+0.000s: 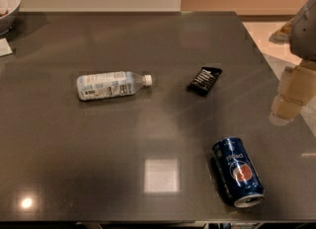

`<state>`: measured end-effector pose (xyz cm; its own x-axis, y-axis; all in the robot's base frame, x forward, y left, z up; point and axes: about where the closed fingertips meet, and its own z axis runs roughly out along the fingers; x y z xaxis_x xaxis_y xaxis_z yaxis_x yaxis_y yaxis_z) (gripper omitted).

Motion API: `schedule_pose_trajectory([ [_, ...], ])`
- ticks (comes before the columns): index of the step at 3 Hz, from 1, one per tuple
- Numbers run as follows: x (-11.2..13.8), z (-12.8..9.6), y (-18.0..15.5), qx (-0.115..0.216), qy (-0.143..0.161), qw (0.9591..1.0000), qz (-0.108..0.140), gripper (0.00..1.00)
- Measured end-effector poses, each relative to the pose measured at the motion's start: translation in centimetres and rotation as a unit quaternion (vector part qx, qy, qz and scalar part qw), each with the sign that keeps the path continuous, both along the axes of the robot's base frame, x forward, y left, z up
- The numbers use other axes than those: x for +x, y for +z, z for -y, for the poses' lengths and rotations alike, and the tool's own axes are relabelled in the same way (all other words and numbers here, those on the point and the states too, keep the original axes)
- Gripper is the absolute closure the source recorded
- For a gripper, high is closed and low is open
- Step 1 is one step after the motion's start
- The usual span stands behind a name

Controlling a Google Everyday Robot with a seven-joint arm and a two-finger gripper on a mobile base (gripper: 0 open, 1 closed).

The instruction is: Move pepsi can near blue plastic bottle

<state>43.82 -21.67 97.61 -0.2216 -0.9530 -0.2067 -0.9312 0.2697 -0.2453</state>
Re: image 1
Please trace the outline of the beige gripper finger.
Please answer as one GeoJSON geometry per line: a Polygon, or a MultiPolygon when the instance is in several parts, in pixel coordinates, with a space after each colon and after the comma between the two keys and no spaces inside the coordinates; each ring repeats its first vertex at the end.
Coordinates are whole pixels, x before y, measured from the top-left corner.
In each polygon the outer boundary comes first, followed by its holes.
{"type": "Polygon", "coordinates": [[[271,123],[276,126],[287,125],[315,96],[316,62],[303,60],[294,67],[286,66],[272,103],[271,123]]]}

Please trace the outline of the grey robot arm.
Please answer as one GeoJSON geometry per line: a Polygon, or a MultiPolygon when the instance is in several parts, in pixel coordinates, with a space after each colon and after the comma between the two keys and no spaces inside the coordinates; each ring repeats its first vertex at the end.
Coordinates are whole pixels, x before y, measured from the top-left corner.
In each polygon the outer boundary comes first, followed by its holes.
{"type": "Polygon", "coordinates": [[[316,96],[316,0],[308,0],[293,18],[289,47],[302,61],[286,66],[280,76],[270,114],[277,126],[293,121],[316,96]]]}

